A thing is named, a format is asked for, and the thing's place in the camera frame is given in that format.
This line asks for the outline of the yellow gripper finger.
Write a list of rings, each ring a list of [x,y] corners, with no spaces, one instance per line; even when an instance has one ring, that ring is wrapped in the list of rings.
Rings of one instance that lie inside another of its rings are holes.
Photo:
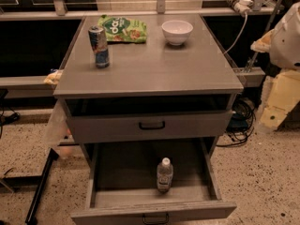
[[[276,130],[300,102],[300,72],[282,69],[274,78],[260,122]]]

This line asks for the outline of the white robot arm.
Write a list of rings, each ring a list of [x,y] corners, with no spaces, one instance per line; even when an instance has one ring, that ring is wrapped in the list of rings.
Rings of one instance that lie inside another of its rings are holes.
[[[280,68],[260,118],[262,125],[276,130],[300,101],[300,2],[293,4],[275,28],[254,41],[250,49],[269,53],[270,62]]]

